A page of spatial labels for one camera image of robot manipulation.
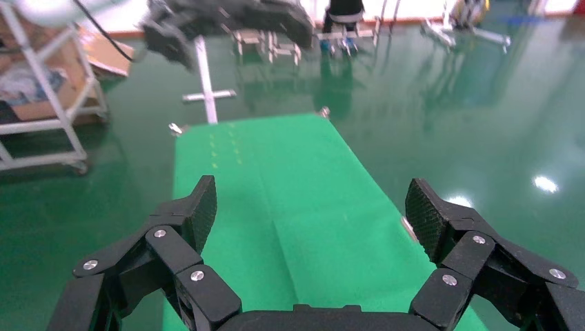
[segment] shelf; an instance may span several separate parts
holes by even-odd
[[[75,120],[75,117],[80,114],[99,114],[100,116],[104,116],[108,111],[108,108],[106,106],[106,100],[103,96],[103,92],[101,91],[101,86],[95,79],[91,65],[88,63],[85,51],[83,50],[81,43],[79,43],[79,37],[77,36],[75,27],[72,24],[67,25],[63,31],[55,36],[47,45],[42,47],[40,51],[35,52],[30,47],[30,40],[28,35],[26,34],[26,31],[20,22],[20,18],[14,11],[13,6],[5,1],[0,1],[0,9],[6,24],[10,27],[10,31],[12,32],[14,39],[17,41],[19,46],[21,46],[22,53],[24,54],[28,65],[34,72],[37,81],[47,95],[48,102],[50,102],[56,116],[53,119],[41,119],[38,121],[1,124],[0,137],[3,134],[61,129],[65,132],[71,146],[73,147],[73,151],[70,152],[40,154],[30,157],[14,158],[0,142],[0,170],[60,163],[76,167],[80,174],[85,173],[87,171],[87,166],[85,165],[84,161],[87,159],[88,155],[83,149],[83,146],[79,141],[72,123]],[[61,104],[57,93],[53,90],[49,82],[49,78],[46,75],[44,62],[49,59],[55,52],[61,49],[68,41],[73,41],[76,54],[71,54],[71,56],[75,56],[80,59],[80,65],[83,68],[87,79],[85,81],[84,87],[81,89],[72,105],[65,109],[65,107]],[[96,92],[98,105],[84,107],[83,105],[92,90]]]

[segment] green tablecloth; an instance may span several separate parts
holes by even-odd
[[[406,312],[435,268],[325,119],[194,127],[177,139],[175,154],[175,197],[215,175],[217,218],[203,257],[244,311],[305,303]],[[164,330],[182,328],[165,307]],[[457,329],[485,327],[469,308]]]

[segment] black cable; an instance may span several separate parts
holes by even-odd
[[[97,21],[93,18],[93,16],[90,14],[90,12],[88,11],[88,9],[83,4],[81,4],[81,2],[79,0],[73,0],[73,2],[75,2],[75,4],[77,5],[77,7],[79,7],[79,9],[85,14],[85,16],[93,23],[93,25],[95,26],[95,28],[98,29],[98,31],[112,44],[112,46],[114,46],[114,48],[116,48],[116,50],[118,51],[118,53],[120,53],[123,57],[125,57],[130,62],[134,62],[134,59],[131,58],[130,56],[128,56],[128,54],[126,54],[120,48],[120,46],[118,46],[118,43],[116,43],[116,41],[114,41],[114,39],[112,39],[112,37],[110,37],[110,34],[108,34],[101,27],[101,25],[99,25],[99,23],[97,23]]]

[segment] person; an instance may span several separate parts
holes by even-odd
[[[362,0],[330,0],[329,7],[325,11],[323,33],[331,33],[333,24],[343,24],[348,32],[355,31],[357,22],[364,15],[364,3]],[[353,47],[353,39],[347,38],[346,43]],[[331,41],[321,40],[321,49],[330,50]]]

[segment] silver bolt head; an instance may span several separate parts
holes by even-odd
[[[97,267],[97,260],[89,260],[83,264],[85,270],[91,270],[95,267]]]
[[[451,276],[450,274],[444,274],[443,275],[443,281],[445,282],[445,284],[449,285],[449,286],[455,286],[457,285],[457,280],[455,277]]]
[[[160,237],[164,237],[166,234],[165,230],[158,230],[155,232],[155,237],[160,238]]]
[[[192,281],[200,281],[203,279],[203,277],[205,277],[205,274],[202,271],[194,271],[191,274],[191,280]]]
[[[486,243],[486,240],[480,236],[473,236],[473,241],[475,241],[476,243],[481,243],[481,244]]]
[[[553,269],[550,269],[548,272],[550,272],[550,274],[555,278],[558,278],[558,279],[565,279],[566,278],[565,273],[562,272],[561,270],[553,268]]]

